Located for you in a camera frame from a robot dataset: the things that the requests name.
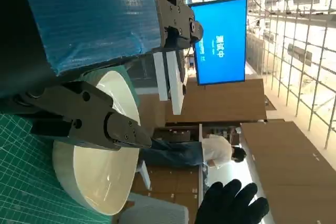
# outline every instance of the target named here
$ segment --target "white table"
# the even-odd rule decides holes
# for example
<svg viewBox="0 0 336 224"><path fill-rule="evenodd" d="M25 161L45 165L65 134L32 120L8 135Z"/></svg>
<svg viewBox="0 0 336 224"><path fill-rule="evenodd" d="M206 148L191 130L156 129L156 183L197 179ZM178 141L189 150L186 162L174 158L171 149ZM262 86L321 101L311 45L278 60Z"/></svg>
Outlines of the white table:
<svg viewBox="0 0 336 224"><path fill-rule="evenodd" d="M179 65L177 63L176 52L167 52L166 54L167 66L168 66L168 78L170 85L170 95L173 106L173 114L180 115L183 105L183 85L187 83L187 71L184 81L181 82ZM156 79L158 82L157 88L159 91L160 101L168 101L166 74L164 71L164 59L161 52L154 54L154 64Z"/></svg>

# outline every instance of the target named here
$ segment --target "gloved hand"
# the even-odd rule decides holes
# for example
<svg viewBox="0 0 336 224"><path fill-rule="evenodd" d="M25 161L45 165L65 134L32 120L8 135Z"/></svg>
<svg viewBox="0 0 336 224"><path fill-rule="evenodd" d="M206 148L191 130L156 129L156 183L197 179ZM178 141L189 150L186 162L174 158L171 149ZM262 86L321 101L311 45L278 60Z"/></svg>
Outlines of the gloved hand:
<svg viewBox="0 0 336 224"><path fill-rule="evenodd" d="M237 179L224 187L221 182L214 183L204 196L195 224L258 224L269 212L268 201L259 198L249 205L257 185L251 183L240 190L241 186Z"/></svg>

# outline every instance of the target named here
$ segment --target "metal scaffolding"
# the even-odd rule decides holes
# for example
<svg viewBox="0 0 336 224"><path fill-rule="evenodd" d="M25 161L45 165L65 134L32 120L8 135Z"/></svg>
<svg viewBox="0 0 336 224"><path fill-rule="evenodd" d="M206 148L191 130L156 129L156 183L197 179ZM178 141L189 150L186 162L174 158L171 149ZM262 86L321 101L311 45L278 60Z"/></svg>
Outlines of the metal scaffolding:
<svg viewBox="0 0 336 224"><path fill-rule="evenodd" d="M271 88L328 127L336 107L336 0L249 0L247 61Z"/></svg>

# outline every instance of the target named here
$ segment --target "white bowl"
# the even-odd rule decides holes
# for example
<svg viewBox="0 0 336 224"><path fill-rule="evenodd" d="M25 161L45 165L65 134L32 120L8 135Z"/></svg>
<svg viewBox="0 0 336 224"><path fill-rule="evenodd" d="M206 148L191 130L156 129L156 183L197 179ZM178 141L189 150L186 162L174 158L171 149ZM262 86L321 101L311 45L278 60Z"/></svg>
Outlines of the white bowl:
<svg viewBox="0 0 336 224"><path fill-rule="evenodd" d="M113 108L138 121L133 95L122 75L110 71L97 88L113 97ZM130 193L138 162L138 148L117 152L54 142L53 164L64 190L78 203L104 215L115 215Z"/></svg>

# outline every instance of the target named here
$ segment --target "monitor screen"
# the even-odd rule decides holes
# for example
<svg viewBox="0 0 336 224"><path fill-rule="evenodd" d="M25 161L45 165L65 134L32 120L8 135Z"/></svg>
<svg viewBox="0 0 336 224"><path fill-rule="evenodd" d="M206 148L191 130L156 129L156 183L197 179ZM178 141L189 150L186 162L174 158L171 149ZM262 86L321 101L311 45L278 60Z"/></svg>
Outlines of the monitor screen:
<svg viewBox="0 0 336 224"><path fill-rule="evenodd" d="M199 85L245 80L247 0L220 0L191 5L203 26L196 43Z"/></svg>

